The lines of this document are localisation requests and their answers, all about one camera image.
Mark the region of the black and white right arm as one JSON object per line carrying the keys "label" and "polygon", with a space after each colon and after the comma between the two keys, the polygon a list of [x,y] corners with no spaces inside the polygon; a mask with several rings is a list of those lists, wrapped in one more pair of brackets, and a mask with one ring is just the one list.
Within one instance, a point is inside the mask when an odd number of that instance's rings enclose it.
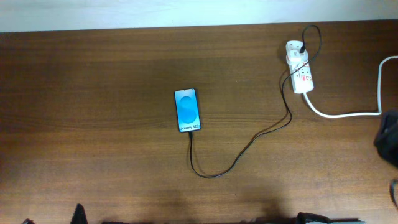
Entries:
{"label": "black and white right arm", "polygon": [[382,159],[397,167],[397,110],[383,114],[374,145]]}

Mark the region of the blue Samsung Galaxy smartphone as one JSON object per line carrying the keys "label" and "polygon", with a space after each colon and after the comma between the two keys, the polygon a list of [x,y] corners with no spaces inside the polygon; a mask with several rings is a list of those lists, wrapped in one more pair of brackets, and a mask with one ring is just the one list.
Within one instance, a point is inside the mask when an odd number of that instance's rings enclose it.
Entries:
{"label": "blue Samsung Galaxy smartphone", "polygon": [[194,88],[174,92],[178,130],[181,133],[201,130],[197,95]]}

